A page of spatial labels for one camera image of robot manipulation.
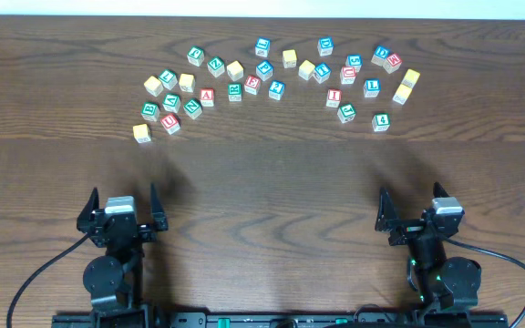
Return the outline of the red A block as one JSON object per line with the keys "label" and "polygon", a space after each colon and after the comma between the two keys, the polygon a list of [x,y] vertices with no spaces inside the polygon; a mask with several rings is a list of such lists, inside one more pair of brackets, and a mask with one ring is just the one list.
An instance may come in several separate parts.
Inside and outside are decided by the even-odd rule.
{"label": "red A block", "polygon": [[214,106],[214,90],[212,88],[202,88],[200,90],[200,103],[204,107]]}

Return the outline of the red I block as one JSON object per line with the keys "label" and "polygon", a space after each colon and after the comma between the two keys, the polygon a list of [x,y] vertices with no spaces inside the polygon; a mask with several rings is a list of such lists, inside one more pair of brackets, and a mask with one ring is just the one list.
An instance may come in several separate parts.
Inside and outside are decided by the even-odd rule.
{"label": "red I block", "polygon": [[338,108],[342,99],[342,91],[340,89],[330,88],[327,91],[326,103],[328,108]]}

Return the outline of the blue 2 block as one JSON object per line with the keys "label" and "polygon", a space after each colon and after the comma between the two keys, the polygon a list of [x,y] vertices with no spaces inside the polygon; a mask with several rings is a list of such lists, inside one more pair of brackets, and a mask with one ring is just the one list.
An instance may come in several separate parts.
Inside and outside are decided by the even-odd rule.
{"label": "blue 2 block", "polygon": [[284,94],[285,84],[278,80],[273,80],[269,86],[269,97],[275,100],[281,100]]}

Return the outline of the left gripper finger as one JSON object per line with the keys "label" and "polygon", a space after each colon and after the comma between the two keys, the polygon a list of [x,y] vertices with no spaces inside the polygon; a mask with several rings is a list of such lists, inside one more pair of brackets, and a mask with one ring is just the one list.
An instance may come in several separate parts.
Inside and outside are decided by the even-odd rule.
{"label": "left gripper finger", "polygon": [[79,214],[80,221],[92,221],[94,217],[94,211],[98,208],[98,189],[94,188],[88,198],[86,205]]}
{"label": "left gripper finger", "polygon": [[155,224],[167,223],[167,216],[160,202],[154,183],[150,184],[150,210],[151,217]]}

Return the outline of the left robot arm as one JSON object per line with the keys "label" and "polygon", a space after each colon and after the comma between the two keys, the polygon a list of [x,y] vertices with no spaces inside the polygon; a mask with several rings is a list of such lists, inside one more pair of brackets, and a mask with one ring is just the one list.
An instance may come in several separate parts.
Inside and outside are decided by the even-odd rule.
{"label": "left robot arm", "polygon": [[77,229],[105,251],[83,273],[94,327],[164,327],[168,323],[162,310],[142,300],[143,245],[155,242],[157,234],[169,228],[154,185],[149,205],[152,222],[140,224],[133,197],[110,198],[102,209],[98,190],[93,189],[77,217]]}

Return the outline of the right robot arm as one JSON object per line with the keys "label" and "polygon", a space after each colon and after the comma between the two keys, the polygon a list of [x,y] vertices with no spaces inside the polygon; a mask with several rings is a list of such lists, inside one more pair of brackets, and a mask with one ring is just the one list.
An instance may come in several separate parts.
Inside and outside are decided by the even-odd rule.
{"label": "right robot arm", "polygon": [[418,219],[401,219],[388,191],[379,191],[375,230],[389,234],[389,245],[409,249],[407,279],[421,296],[423,307],[414,311],[420,324],[434,314],[465,313],[478,304],[480,265],[463,257],[449,258],[444,248],[457,234],[464,214],[458,200],[438,182],[433,186],[431,206]]}

